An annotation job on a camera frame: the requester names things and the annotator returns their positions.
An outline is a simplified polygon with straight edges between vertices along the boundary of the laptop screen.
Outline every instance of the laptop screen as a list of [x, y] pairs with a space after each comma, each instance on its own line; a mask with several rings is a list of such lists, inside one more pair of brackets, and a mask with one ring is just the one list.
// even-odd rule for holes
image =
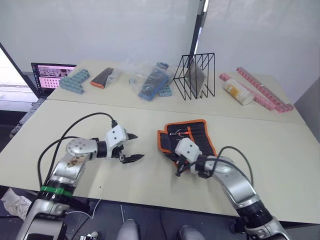
[[40, 97], [46, 98], [59, 87], [59, 80], [68, 76], [76, 65], [32, 62], [31, 67]]

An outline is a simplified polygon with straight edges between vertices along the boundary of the white bottle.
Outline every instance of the white bottle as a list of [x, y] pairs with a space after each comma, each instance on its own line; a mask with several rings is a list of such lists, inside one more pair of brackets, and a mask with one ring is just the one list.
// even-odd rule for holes
[[249, 104], [255, 98], [244, 86], [232, 78], [223, 82], [222, 87], [242, 105]]

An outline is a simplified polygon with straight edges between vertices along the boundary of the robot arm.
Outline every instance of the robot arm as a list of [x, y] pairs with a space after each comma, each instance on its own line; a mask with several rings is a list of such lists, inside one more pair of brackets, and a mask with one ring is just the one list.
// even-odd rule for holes
[[[180, 156], [177, 164], [178, 176], [186, 161], [191, 164], [201, 159], [203, 161], [190, 167], [191, 173], [198, 173], [204, 178], [211, 176], [217, 157], [202, 155], [199, 147], [189, 138], [185, 137], [179, 141], [175, 153]], [[221, 156], [219, 159], [233, 164], [228, 157]], [[218, 162], [212, 176], [222, 185], [222, 190], [245, 222], [245, 230], [252, 239], [290, 240], [276, 217], [265, 208], [249, 180], [237, 169], [229, 164]]]
[[114, 126], [104, 141], [74, 138], [66, 146], [64, 157], [57, 163], [49, 180], [40, 188], [26, 219], [16, 237], [17, 240], [64, 240], [67, 230], [63, 218], [70, 208], [73, 193], [84, 173], [87, 161], [95, 158], [119, 158], [123, 164], [142, 158], [142, 154], [126, 157], [123, 143], [137, 138], [120, 126]]

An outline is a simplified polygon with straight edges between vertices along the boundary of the black wire file holder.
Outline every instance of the black wire file holder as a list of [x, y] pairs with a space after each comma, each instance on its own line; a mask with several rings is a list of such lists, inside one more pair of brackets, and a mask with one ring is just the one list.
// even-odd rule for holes
[[[213, 59], [213, 91], [209, 88], [209, 63]], [[182, 55], [173, 80], [184, 100], [216, 95], [216, 57], [215, 53]], [[199, 83], [204, 75], [203, 86]]]

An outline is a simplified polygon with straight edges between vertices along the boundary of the table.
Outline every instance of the table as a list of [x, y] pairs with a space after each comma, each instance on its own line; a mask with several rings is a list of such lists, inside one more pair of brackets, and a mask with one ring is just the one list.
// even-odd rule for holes
[[[124, 153], [145, 157], [130, 164], [104, 158], [88, 162], [76, 196], [237, 216], [218, 182], [190, 173], [176, 177], [172, 162], [157, 149], [157, 130], [165, 124], [205, 119], [217, 151], [230, 145], [247, 156], [255, 189], [273, 215], [280, 221], [320, 224], [320, 148], [305, 124], [46, 100], [0, 153], [0, 184], [39, 190], [40, 153], [74, 121], [93, 112], [111, 114], [136, 134], [139, 138], [129, 141]], [[94, 116], [69, 135], [103, 138], [110, 128], [109, 118]], [[66, 142], [57, 158], [64, 155]], [[53, 149], [42, 160], [42, 175], [52, 154]], [[236, 152], [228, 150], [224, 155], [249, 174]]]
[[[305, 124], [305, 121], [302, 119], [296, 109], [280, 114], [275, 110], [269, 111], [256, 102], [252, 102], [246, 106], [242, 106], [235, 99], [233, 99], [232, 96], [226, 93], [224, 89], [222, 89], [222, 80], [219, 79], [219, 72], [216, 72], [215, 75], [215, 97], [210, 96], [203, 99], [199, 98], [197, 100], [193, 99], [184, 101], [177, 86], [173, 83], [170, 85], [172, 88], [173, 96], [157, 96], [152, 101], [147, 102], [140, 97], [137, 97], [137, 93], [129, 85], [129, 79], [130, 77], [132, 77], [132, 75], [126, 72], [123, 72], [119, 76], [119, 79], [117, 81], [112, 82], [105, 89], [92, 86], [90, 84], [90, 81], [107, 67], [123, 69], [124, 65], [110, 61], [82, 61], [73, 70], [73, 73], [82, 68], [89, 71], [91, 77], [82, 84], [85, 93], [80, 95], [62, 88], [57, 88], [48, 97], [48, 99], [179, 113]], [[251, 86], [239, 73], [228, 72], [228, 74], [237, 81], [245, 84], [246, 86]], [[290, 102], [279, 83], [272, 76], [262, 74], [256, 74], [255, 76], [263, 84], [270, 88], [277, 96], [279, 96], [284, 102]]]

